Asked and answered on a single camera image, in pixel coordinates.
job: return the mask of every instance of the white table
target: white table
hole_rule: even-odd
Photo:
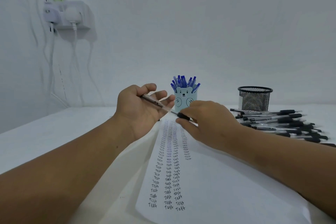
[[[336,119],[332,116],[336,105],[269,107],[269,110],[281,109],[303,110],[309,122],[322,125],[322,130],[336,137]],[[0,174],[81,136],[106,121],[115,110],[115,107],[68,108],[1,134]],[[80,205],[71,223],[151,223],[136,212],[135,203],[159,123],[117,157]],[[312,219],[319,215],[316,210],[310,214]]]

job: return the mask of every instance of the black mesh pen holder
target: black mesh pen holder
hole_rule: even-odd
[[[243,86],[239,87],[239,109],[246,111],[268,111],[271,88]]]

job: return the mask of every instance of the power outlet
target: power outlet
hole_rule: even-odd
[[[69,6],[76,7],[82,16],[82,21],[77,24],[77,29],[90,29],[90,9],[83,1],[44,2],[43,17],[48,22],[55,22],[54,27],[57,30],[72,30],[72,24],[65,19],[65,10]]]

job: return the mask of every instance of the paper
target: paper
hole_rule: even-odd
[[[158,224],[307,224],[308,204],[283,184],[164,120],[136,209]]]

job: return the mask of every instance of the blue bear pen holder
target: blue bear pen holder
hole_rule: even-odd
[[[197,100],[197,91],[191,93],[193,90],[192,87],[180,88],[177,87],[175,92],[175,111],[179,112],[180,110],[190,106],[190,103],[194,100]]]

